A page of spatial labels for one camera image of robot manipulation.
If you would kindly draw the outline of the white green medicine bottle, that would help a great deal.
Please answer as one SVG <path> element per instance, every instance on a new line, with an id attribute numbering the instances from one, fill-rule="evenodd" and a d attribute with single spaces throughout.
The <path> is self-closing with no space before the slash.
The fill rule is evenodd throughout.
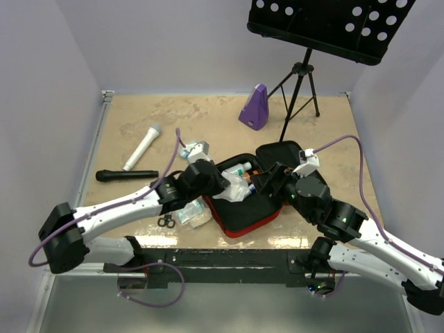
<path id="1" fill-rule="evenodd" d="M 223 171 L 229 174 L 235 174 L 242 176 L 245 172 L 252 169 L 252 164 L 250 162 L 238 163 L 234 166 L 224 169 Z"/>

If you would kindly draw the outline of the white gauze packet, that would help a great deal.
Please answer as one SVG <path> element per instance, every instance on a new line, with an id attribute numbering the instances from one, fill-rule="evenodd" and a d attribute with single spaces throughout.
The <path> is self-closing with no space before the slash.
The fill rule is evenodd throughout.
<path id="1" fill-rule="evenodd" d="M 229 182 L 229 185 L 220 194 L 214 195 L 213 199 L 238 203 L 252 194 L 249 184 L 243 176 L 227 173 L 226 171 L 223 171 L 221 175 Z"/>

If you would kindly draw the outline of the small orange brown bottle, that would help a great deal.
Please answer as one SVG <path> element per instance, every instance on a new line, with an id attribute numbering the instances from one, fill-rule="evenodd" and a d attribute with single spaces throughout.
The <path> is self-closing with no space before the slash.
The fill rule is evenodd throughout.
<path id="1" fill-rule="evenodd" d="M 242 176 L 248 181 L 251 181 L 251 177 L 255 176 L 257 174 L 261 173 L 261 171 L 259 169 L 255 169 L 255 170 L 248 170 L 247 172 L 243 173 Z"/>

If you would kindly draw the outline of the red black medicine kit case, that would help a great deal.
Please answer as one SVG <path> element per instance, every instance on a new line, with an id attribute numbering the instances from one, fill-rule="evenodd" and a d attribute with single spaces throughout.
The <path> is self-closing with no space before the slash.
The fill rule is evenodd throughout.
<path id="1" fill-rule="evenodd" d="M 239 163 L 251 163 L 253 170 L 267 171 L 276 162 L 295 168 L 299 162 L 302 148 L 294 141 L 275 142 L 261 145 L 255 154 L 242 153 L 216 164 L 224 171 Z M 251 194 L 241 202 L 231 203 L 223 199 L 205 196 L 213 218 L 230 238 L 244 236 L 277 218 L 284 202 L 279 198 L 269 198 L 261 194 Z"/>

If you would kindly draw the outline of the blue clear plastic pouch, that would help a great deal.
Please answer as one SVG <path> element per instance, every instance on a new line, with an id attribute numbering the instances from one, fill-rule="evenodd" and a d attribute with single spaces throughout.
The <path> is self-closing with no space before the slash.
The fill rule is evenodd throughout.
<path id="1" fill-rule="evenodd" d="M 179 155 L 181 158 L 183 158 L 183 159 L 186 160 L 186 159 L 188 158 L 188 156 L 189 156 L 189 153 L 190 153 L 190 149 L 187 148 L 187 147 L 185 147 L 185 148 L 181 149 L 181 150 L 178 152 L 178 155 Z"/>

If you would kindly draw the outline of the small white blue tube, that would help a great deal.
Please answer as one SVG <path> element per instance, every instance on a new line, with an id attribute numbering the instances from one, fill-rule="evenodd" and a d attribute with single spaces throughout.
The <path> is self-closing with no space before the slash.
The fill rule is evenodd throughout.
<path id="1" fill-rule="evenodd" d="M 256 190 L 254 184 L 249 184 L 249 186 L 248 186 L 248 193 L 249 194 L 254 194 L 256 192 L 257 192 L 257 190 Z"/>

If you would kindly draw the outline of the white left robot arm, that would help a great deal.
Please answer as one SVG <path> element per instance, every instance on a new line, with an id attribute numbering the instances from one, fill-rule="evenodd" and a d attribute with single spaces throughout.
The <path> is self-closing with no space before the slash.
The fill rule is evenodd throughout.
<path id="1" fill-rule="evenodd" d="M 58 204 L 38 232 L 39 248 L 55 274 L 86 262 L 136 272 L 143 266 L 144 256 L 135 238 L 106 239 L 103 234 L 136 220 L 174 212 L 200 196 L 220 194 L 229 184 L 212 163 L 198 160 L 184 171 L 174 171 L 121 198 L 88 207 Z"/>

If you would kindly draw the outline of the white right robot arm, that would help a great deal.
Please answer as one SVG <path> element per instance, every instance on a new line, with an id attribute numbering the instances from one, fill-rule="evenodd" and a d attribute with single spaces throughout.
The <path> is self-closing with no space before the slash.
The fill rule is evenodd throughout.
<path id="1" fill-rule="evenodd" d="M 416 309 L 443 314 L 443 260 L 386 233 L 355 206 L 332 197 L 317 176 L 301 178 L 277 163 L 252 177 L 259 194 L 282 199 L 321 233 L 304 261 L 313 273 L 327 269 L 387 284 Z"/>

